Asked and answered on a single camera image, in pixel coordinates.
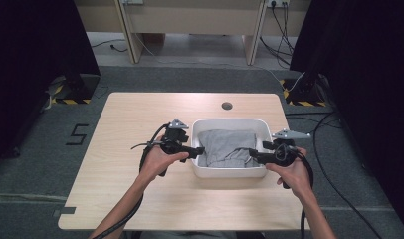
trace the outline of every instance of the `black backdrop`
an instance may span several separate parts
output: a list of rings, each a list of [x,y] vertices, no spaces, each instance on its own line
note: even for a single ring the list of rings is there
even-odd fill
[[[312,0],[291,69],[327,76],[354,146],[404,223],[404,0]]]
[[[100,70],[73,0],[0,0],[0,157],[27,133],[49,83],[77,74]]]

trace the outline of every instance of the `gray cloth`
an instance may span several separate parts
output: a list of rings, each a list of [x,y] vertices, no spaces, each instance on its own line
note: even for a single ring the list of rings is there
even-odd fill
[[[256,147],[256,134],[249,130],[208,130],[198,134],[205,152],[198,166],[216,168],[246,168],[259,166],[249,156],[248,148]]]
[[[140,239],[236,239],[233,231],[143,231]]]

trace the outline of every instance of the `wall outlet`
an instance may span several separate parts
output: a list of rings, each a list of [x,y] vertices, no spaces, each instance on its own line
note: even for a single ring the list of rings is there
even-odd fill
[[[276,1],[276,8],[283,8],[284,3],[287,3],[288,7],[289,7],[289,4],[290,4],[290,0],[268,0],[267,7],[271,7],[273,1]]]

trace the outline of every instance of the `forearm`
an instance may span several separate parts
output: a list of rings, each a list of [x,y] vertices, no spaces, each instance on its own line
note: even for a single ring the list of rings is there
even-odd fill
[[[306,193],[303,197],[301,197],[301,203],[313,238],[336,238],[325,216],[323,215],[322,210],[317,204],[316,197],[314,196],[312,191]]]
[[[97,229],[91,234],[90,238],[94,238],[110,228],[118,221],[123,219],[137,204],[144,190],[149,185],[151,179],[138,176],[130,188],[126,191],[123,198],[118,202],[115,208],[106,216]],[[124,225],[104,238],[119,238]]]

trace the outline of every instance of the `hole in table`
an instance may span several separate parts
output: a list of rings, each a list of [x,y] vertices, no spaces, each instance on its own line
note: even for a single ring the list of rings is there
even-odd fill
[[[222,107],[224,110],[228,111],[228,110],[230,110],[230,109],[233,107],[233,105],[232,105],[231,103],[225,102],[225,103],[223,103],[223,104],[221,105],[221,107]]]

